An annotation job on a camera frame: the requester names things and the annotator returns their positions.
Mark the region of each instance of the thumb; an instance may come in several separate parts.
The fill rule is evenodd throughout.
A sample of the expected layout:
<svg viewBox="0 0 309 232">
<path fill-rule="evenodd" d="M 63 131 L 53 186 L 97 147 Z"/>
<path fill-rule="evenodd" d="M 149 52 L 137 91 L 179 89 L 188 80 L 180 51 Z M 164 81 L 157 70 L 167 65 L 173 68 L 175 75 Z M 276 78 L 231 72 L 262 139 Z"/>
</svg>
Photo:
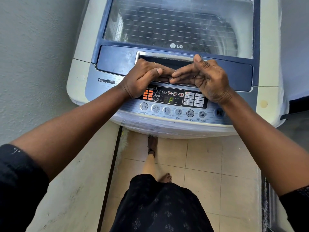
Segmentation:
<svg viewBox="0 0 309 232">
<path fill-rule="evenodd" d="M 151 81 L 158 78 L 160 75 L 162 75 L 162 73 L 163 73 L 162 68 L 154 68 L 154 69 L 151 69 L 148 72 L 146 72 L 145 75 L 143 75 L 141 78 L 139 78 L 139 80 L 142 83 L 149 85 Z"/>
<path fill-rule="evenodd" d="M 207 61 L 204 61 L 198 54 L 194 56 L 193 61 L 198 70 L 202 72 L 211 70 L 211 65 Z"/>
</svg>

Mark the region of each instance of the floor tile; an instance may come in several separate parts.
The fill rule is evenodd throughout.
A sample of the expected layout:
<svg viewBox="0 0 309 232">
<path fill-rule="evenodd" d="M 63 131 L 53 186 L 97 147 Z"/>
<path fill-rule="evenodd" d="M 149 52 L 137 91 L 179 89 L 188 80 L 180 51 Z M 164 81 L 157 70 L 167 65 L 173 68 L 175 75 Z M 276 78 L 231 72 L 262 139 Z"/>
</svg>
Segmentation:
<svg viewBox="0 0 309 232">
<path fill-rule="evenodd" d="M 219 232 L 220 215 L 207 213 L 207 217 L 211 222 L 211 226 L 214 229 L 214 232 Z"/>
<path fill-rule="evenodd" d="M 141 174 L 145 162 L 122 159 L 111 182 L 110 195 L 122 198 L 129 189 L 131 179 Z"/>
<path fill-rule="evenodd" d="M 199 199 L 206 213 L 220 214 L 221 175 L 186 169 L 184 187 Z"/>
<path fill-rule="evenodd" d="M 184 168 L 186 166 L 188 140 L 159 138 L 157 164 Z"/>
<path fill-rule="evenodd" d="M 130 131 L 122 158 L 145 161 L 148 153 L 148 135 Z"/>
<path fill-rule="evenodd" d="M 260 232 L 258 221 L 220 216 L 220 232 Z"/>
<path fill-rule="evenodd" d="M 239 136 L 223 140 L 222 174 L 259 179 L 259 169 Z"/>
<path fill-rule="evenodd" d="M 109 232 L 115 220 L 116 212 L 121 198 L 108 197 L 104 212 L 101 232 Z"/>
<path fill-rule="evenodd" d="M 157 168 L 157 177 L 160 179 L 166 173 L 170 173 L 172 176 L 172 182 L 177 184 L 180 187 L 183 187 L 184 182 L 184 168 L 163 165 L 163 164 L 156 164 Z"/>
<path fill-rule="evenodd" d="M 217 138 L 190 139 L 186 168 L 221 173 L 222 145 Z"/>
<path fill-rule="evenodd" d="M 220 214 L 258 221 L 258 186 L 257 180 L 222 175 Z"/>
</svg>

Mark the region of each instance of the washing machine body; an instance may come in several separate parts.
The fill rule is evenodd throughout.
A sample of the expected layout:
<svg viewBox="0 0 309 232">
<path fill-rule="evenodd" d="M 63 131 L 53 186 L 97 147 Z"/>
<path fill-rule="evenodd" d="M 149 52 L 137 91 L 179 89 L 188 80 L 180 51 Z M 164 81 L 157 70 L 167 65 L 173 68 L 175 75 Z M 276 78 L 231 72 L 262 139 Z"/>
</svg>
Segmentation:
<svg viewBox="0 0 309 232">
<path fill-rule="evenodd" d="M 139 58 L 178 69 L 197 53 L 217 60 L 266 121 L 283 122 L 279 0 L 90 0 L 67 91 L 82 105 L 117 85 Z M 152 82 L 111 120 L 168 138 L 236 134 L 194 85 Z"/>
</svg>

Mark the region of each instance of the transparent lid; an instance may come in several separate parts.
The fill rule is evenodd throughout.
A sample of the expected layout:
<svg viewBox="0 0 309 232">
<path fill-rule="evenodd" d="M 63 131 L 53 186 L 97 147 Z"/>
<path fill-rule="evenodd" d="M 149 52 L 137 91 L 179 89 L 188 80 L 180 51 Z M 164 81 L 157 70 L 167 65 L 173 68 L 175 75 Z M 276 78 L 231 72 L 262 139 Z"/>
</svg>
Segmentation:
<svg viewBox="0 0 309 232">
<path fill-rule="evenodd" d="M 253 57 L 253 0 L 113 0 L 104 39 Z"/>
</svg>

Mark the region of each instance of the black dress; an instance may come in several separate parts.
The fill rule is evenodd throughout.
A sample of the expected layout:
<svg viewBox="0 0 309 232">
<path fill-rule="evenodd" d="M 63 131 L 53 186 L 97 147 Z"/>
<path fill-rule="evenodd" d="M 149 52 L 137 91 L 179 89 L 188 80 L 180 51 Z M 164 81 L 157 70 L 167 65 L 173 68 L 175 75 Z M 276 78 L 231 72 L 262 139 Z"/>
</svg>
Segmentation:
<svg viewBox="0 0 309 232">
<path fill-rule="evenodd" d="M 0 146 L 0 231 L 25 231 L 47 192 L 46 173 L 21 149 Z M 280 197 L 295 232 L 308 231 L 309 186 Z M 213 231 L 198 198 L 174 183 L 135 176 L 117 210 L 111 232 Z"/>
</svg>

